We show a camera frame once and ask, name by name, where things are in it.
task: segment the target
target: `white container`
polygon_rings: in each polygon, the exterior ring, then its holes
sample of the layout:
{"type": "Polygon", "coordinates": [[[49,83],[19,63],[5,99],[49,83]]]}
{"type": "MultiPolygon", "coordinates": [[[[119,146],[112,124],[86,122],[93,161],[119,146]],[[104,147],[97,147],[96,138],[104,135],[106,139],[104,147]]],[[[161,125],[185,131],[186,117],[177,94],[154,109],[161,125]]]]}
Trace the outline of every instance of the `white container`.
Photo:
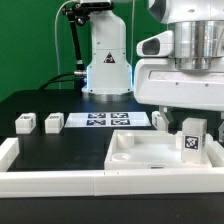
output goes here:
{"type": "Polygon", "coordinates": [[[105,169],[212,167],[206,153],[200,164],[183,162],[180,143],[177,144],[179,147],[176,147],[176,143],[180,142],[180,136],[181,133],[172,135],[162,131],[115,130],[104,163],[105,169]],[[121,144],[120,136],[127,138],[125,147],[123,147],[123,142],[121,144]]]}

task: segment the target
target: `black cable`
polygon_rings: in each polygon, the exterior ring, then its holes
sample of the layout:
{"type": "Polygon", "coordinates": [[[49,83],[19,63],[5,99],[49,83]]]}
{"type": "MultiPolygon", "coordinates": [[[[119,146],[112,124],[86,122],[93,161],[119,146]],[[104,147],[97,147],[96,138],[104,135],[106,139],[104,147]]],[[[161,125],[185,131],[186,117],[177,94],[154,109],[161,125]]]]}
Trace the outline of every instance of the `black cable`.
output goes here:
{"type": "Polygon", "coordinates": [[[58,80],[58,79],[61,79],[61,78],[67,77],[67,76],[75,76],[75,75],[74,75],[73,72],[68,72],[68,73],[64,73],[64,74],[61,74],[61,75],[57,75],[54,78],[48,80],[46,83],[44,83],[39,89],[43,90],[48,86],[48,83],[51,83],[55,80],[58,80]]]}
{"type": "Polygon", "coordinates": [[[49,81],[47,83],[45,83],[44,85],[42,85],[39,90],[44,90],[46,89],[50,84],[54,84],[54,83],[62,83],[62,82],[75,82],[77,79],[64,79],[64,80],[55,80],[55,81],[49,81]]]}
{"type": "Polygon", "coordinates": [[[72,32],[72,40],[73,40],[75,56],[76,56],[76,68],[77,68],[77,70],[85,70],[85,65],[83,64],[83,60],[82,60],[82,54],[81,54],[81,49],[80,49],[80,43],[79,43],[78,32],[77,32],[77,28],[76,28],[74,12],[72,10],[68,10],[68,11],[66,11],[66,9],[64,9],[64,10],[65,10],[64,14],[68,18],[68,21],[70,23],[71,32],[72,32]]]}

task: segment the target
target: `small white block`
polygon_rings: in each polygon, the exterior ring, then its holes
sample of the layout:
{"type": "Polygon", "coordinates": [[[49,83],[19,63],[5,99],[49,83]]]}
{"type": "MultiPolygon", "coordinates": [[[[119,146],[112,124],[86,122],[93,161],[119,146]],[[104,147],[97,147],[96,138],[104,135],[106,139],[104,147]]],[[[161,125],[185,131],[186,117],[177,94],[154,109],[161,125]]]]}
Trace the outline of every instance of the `small white block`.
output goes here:
{"type": "Polygon", "coordinates": [[[160,115],[159,111],[152,112],[152,125],[158,130],[158,131],[166,131],[167,125],[162,116],[160,115]]]}
{"type": "Polygon", "coordinates": [[[207,120],[205,119],[187,118],[183,122],[182,161],[204,163],[206,129],[207,120]]]}
{"type": "Polygon", "coordinates": [[[64,114],[53,113],[45,120],[45,132],[47,134],[58,134],[64,127],[64,114]]]}
{"type": "Polygon", "coordinates": [[[22,114],[15,124],[17,134],[30,134],[36,127],[36,115],[34,113],[22,114]]]}
{"type": "Polygon", "coordinates": [[[19,154],[17,138],[8,138],[0,146],[0,172],[6,172],[19,154]]]}

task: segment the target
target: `black printed symbol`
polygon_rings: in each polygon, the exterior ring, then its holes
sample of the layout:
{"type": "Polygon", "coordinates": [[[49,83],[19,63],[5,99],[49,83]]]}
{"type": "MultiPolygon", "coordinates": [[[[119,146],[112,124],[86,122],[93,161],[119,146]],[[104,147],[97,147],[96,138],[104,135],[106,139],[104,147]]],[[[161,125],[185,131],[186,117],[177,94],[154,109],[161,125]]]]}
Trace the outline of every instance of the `black printed symbol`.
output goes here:
{"type": "Polygon", "coordinates": [[[30,116],[22,116],[21,119],[24,119],[24,120],[28,120],[30,119],[31,117],[30,116]]]}
{"type": "Polygon", "coordinates": [[[111,120],[111,125],[117,125],[117,126],[130,125],[130,120],[128,120],[128,119],[111,120]]]}
{"type": "Polygon", "coordinates": [[[199,147],[199,138],[198,137],[192,137],[192,136],[185,137],[185,148],[186,149],[198,150],[198,147],[199,147]]]}
{"type": "Polygon", "coordinates": [[[106,118],[106,114],[88,114],[88,118],[106,118]]]}
{"type": "Polygon", "coordinates": [[[128,113],[112,113],[111,118],[128,118],[128,113]]]}
{"type": "Polygon", "coordinates": [[[112,54],[109,52],[107,55],[106,59],[104,60],[104,63],[116,63],[112,54]]]}
{"type": "Polygon", "coordinates": [[[59,116],[50,116],[50,119],[59,119],[59,116]]]}
{"type": "Polygon", "coordinates": [[[87,120],[87,126],[104,126],[106,125],[106,120],[87,120]]]}

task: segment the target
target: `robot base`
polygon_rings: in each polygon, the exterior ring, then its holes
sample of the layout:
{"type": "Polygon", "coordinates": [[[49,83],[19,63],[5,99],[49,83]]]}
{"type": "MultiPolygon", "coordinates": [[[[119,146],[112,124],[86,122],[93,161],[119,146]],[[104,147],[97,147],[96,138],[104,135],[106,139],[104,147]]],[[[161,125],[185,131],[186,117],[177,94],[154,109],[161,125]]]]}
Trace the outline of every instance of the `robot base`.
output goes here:
{"type": "Polygon", "coordinates": [[[82,89],[83,97],[86,99],[96,100],[96,101],[103,101],[103,102],[115,102],[115,101],[124,101],[130,98],[133,98],[133,90],[130,89],[127,92],[121,92],[121,91],[113,91],[111,93],[94,93],[89,92],[86,87],[82,89]]]}

